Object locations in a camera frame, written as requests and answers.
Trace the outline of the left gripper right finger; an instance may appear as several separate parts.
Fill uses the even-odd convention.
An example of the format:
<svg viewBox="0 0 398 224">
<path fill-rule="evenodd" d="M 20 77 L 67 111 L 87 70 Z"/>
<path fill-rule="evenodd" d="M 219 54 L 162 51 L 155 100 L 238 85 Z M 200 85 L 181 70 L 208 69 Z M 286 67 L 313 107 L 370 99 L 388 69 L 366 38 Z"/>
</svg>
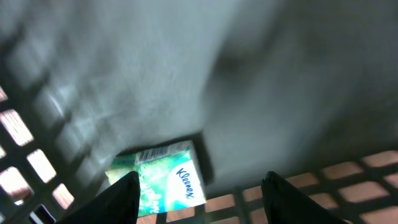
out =
<svg viewBox="0 0 398 224">
<path fill-rule="evenodd" d="M 261 183 L 269 224 L 346 224 L 274 171 Z"/>
</svg>

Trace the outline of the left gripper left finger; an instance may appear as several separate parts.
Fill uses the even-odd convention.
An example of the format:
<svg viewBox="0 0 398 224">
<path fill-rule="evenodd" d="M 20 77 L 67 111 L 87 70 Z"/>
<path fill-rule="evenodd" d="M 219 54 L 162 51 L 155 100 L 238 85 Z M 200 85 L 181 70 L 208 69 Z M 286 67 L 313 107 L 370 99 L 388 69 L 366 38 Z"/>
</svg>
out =
<svg viewBox="0 0 398 224">
<path fill-rule="evenodd" d="M 139 199 L 139 174 L 131 171 L 85 206 L 57 223 L 136 224 Z"/>
</svg>

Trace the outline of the green Kleenex tissue packet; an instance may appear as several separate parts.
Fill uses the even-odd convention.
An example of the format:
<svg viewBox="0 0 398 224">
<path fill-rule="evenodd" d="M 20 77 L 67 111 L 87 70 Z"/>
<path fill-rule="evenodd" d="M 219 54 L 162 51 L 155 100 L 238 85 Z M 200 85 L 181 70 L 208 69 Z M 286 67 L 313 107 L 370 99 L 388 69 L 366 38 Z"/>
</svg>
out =
<svg viewBox="0 0 398 224">
<path fill-rule="evenodd" d="M 130 171 L 136 171 L 139 176 L 139 217 L 206 203 L 192 141 L 115 157 L 105 174 L 109 183 L 114 184 Z"/>
</svg>

